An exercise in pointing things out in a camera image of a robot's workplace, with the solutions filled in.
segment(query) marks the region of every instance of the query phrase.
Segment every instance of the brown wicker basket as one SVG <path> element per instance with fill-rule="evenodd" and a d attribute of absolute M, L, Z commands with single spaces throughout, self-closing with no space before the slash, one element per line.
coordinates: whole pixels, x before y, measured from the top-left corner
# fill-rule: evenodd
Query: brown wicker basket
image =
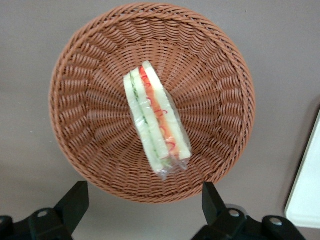
<path fill-rule="evenodd" d="M 149 166 L 123 76 L 149 60 L 192 145 L 188 169 L 166 181 Z M 250 137 L 255 94 L 247 65 L 219 27 L 191 10 L 117 7 L 76 32 L 52 74 L 52 127 L 73 167 L 118 197 L 169 203 L 199 194 L 234 166 Z"/>

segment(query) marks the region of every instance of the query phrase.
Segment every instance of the gray floor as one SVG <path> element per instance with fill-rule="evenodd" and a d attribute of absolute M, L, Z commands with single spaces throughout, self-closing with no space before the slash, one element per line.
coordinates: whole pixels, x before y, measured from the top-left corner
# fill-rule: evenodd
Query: gray floor
<path fill-rule="evenodd" d="M 52 70 L 72 34 L 129 0 L 0 1 L 0 215 L 22 220 L 53 206 L 82 177 L 55 140 L 48 114 Z M 173 0 L 217 24 L 254 79 L 256 121 L 240 161 L 217 188 L 256 220 L 284 215 L 320 106 L 320 1 Z M 148 205 L 89 187 L 76 240 L 188 240 L 204 224 L 201 196 Z M 319 229 L 300 228 L 308 240 Z"/>

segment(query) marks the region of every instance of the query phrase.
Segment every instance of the white board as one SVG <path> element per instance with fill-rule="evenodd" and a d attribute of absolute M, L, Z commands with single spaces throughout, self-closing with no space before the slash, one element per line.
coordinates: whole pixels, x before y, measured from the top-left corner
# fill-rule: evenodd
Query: white board
<path fill-rule="evenodd" d="M 286 205 L 285 214 L 286 218 L 298 227 L 320 229 L 320 112 Z"/>

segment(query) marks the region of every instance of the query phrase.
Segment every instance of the plastic wrap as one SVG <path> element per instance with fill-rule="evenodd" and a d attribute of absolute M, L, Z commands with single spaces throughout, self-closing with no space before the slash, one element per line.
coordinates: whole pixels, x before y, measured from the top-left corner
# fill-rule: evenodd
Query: plastic wrap
<path fill-rule="evenodd" d="M 152 170 L 163 180 L 187 169 L 189 138 L 176 106 L 149 61 L 123 78 L 126 97 L 144 152 Z"/>

